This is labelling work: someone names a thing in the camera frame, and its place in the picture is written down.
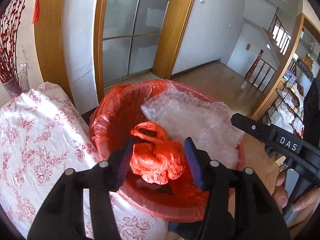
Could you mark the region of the right hand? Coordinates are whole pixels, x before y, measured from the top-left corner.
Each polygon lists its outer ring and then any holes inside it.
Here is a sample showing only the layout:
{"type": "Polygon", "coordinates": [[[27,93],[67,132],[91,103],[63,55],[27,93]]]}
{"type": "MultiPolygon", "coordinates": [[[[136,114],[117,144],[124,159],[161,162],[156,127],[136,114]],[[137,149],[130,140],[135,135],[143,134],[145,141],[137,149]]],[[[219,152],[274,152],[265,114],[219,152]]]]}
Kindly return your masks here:
{"type": "MultiPolygon", "coordinates": [[[[281,171],[277,176],[274,192],[272,194],[280,211],[282,211],[282,209],[287,205],[289,200],[287,192],[284,189],[285,178],[285,171],[281,171]]],[[[318,200],[319,188],[317,187],[311,188],[307,193],[301,196],[293,206],[293,211],[298,212],[298,215],[295,220],[289,224],[289,228],[304,222],[308,217],[310,217],[313,214],[313,209],[318,203],[318,200]]]]}

